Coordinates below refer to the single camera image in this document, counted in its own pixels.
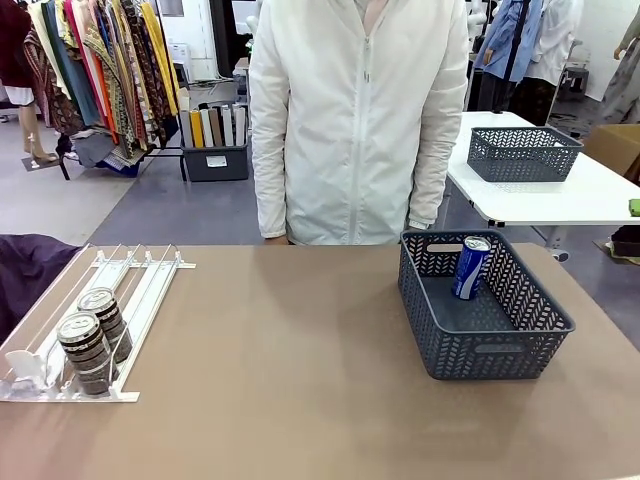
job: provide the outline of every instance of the silver can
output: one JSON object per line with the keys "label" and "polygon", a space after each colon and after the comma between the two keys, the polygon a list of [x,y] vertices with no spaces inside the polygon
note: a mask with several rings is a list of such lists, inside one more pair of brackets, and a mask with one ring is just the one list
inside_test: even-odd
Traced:
{"label": "silver can", "polygon": [[114,358],[121,363],[129,358],[133,343],[127,329],[127,324],[122,318],[120,307],[112,290],[109,288],[94,288],[86,292],[78,299],[78,310],[91,312],[100,320],[102,331],[109,341]]}

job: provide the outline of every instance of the white garment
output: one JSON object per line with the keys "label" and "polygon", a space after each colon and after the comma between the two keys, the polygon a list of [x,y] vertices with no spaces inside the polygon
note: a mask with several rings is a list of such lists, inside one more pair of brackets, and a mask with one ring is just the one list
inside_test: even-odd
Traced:
{"label": "white garment", "polygon": [[9,101],[18,107],[26,107],[36,101],[33,90],[28,87],[4,87]]}
{"label": "white garment", "polygon": [[549,1],[526,77],[539,78],[552,85],[560,83],[583,7],[584,0]]}
{"label": "white garment", "polygon": [[464,0],[389,0],[366,41],[353,0],[266,0],[250,67],[260,230],[397,243],[431,224],[460,130]]}

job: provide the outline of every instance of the zipper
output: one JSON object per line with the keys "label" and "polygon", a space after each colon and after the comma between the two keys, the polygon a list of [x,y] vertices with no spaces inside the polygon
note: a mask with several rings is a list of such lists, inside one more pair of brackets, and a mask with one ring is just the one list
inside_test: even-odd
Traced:
{"label": "zipper", "polygon": [[355,147],[352,151],[353,157],[353,175],[351,177],[351,212],[349,215],[349,244],[353,245],[356,238],[356,230],[358,225],[358,210],[360,207],[359,199],[359,181],[360,181],[360,164],[364,158],[365,139],[367,134],[368,119],[365,112],[369,109],[370,104],[370,86],[371,86],[371,38],[365,37],[364,40],[364,61],[363,75],[358,80],[356,95],[356,121],[354,127]]}

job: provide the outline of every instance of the gray basket on white table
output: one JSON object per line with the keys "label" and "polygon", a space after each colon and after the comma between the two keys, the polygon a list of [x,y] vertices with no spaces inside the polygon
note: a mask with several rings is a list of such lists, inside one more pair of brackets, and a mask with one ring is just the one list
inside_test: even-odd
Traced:
{"label": "gray basket on white table", "polygon": [[487,182],[564,182],[582,147],[552,127],[474,128],[467,163]]}

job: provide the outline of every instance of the soda can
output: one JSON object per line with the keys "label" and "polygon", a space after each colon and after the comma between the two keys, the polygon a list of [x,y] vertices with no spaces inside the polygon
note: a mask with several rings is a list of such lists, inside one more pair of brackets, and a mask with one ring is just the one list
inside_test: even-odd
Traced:
{"label": "soda can", "polygon": [[464,239],[453,283],[453,294],[457,298],[471,300],[476,297],[482,279],[482,268],[490,252],[491,243],[486,238],[467,237]]}

